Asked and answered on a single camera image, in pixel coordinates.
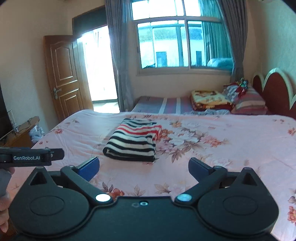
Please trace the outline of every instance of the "window sill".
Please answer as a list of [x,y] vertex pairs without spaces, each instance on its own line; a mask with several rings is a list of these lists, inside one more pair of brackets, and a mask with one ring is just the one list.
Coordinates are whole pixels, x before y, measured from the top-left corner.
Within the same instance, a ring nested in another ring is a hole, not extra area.
[[231,76],[231,72],[218,68],[191,68],[169,67],[169,68],[147,68],[139,69],[137,76],[161,75],[161,74],[213,74]]

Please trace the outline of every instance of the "tiled roof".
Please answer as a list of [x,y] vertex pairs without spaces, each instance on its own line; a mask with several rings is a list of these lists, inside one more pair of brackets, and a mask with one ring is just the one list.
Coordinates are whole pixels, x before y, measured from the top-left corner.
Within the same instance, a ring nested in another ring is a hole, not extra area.
[[[153,30],[155,40],[174,40],[177,39],[175,28],[155,28]],[[186,39],[185,29],[181,29],[182,39]],[[191,40],[202,40],[202,30],[200,28],[189,28]],[[150,28],[139,29],[139,40],[142,42],[152,41],[152,30]]]

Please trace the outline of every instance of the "floral bedsheet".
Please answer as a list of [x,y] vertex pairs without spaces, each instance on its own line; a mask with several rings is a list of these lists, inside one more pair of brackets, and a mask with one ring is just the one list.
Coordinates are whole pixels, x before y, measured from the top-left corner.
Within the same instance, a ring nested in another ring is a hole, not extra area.
[[[154,163],[117,161],[103,155],[113,131],[127,117],[162,125]],[[90,182],[113,198],[124,195],[174,198],[197,184],[188,171],[191,157],[229,171],[252,167],[280,209],[272,234],[282,241],[296,238],[296,122],[291,118],[101,114],[84,110],[68,117],[33,148],[45,147],[65,151],[65,158],[53,162],[48,170],[99,157],[100,171]],[[16,168],[8,189],[13,197],[32,170]]]

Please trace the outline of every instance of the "headboard white trim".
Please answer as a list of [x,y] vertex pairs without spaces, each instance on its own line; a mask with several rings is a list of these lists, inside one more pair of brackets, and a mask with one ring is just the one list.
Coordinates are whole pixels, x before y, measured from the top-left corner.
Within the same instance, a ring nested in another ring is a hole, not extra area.
[[280,69],[280,68],[274,68],[271,71],[269,71],[269,73],[267,74],[266,78],[264,79],[263,75],[260,73],[256,73],[253,77],[253,79],[255,78],[255,76],[258,76],[261,80],[261,86],[262,86],[262,91],[264,91],[264,88],[266,86],[266,83],[269,79],[269,77],[274,74],[274,73],[278,73],[284,80],[287,90],[288,90],[288,95],[289,95],[289,103],[290,103],[290,109],[293,107],[294,103],[296,102],[296,94],[294,94],[292,85],[291,85],[291,81],[289,79],[289,77]]

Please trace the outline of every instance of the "building window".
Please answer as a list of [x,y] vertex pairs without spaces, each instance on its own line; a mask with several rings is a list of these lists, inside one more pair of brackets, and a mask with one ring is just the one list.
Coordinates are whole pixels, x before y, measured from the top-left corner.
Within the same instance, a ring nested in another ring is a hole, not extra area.
[[231,48],[216,0],[132,0],[131,6],[140,70],[232,70]]

